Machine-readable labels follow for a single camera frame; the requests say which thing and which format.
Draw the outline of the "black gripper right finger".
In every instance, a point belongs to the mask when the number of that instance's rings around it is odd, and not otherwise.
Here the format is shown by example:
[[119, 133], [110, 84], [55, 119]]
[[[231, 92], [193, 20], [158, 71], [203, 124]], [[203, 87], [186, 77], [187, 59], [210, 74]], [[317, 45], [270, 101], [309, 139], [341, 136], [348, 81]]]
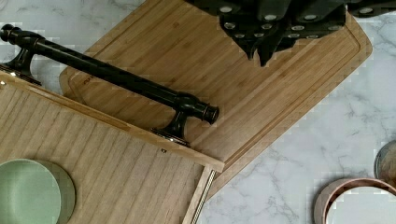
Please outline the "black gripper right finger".
[[346, 14], [372, 18], [395, 10], [395, 0], [258, 0], [257, 18], [276, 24], [257, 48], [261, 66], [298, 38], [321, 38], [340, 30]]

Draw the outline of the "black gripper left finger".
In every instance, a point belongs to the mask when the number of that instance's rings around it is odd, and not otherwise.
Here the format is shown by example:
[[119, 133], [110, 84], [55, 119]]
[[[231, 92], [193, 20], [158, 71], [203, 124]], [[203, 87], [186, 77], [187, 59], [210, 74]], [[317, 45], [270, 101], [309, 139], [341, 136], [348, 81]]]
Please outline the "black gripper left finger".
[[252, 60], [270, 60], [275, 52], [293, 47], [285, 18], [290, 0], [186, 0], [219, 18], [221, 29]]

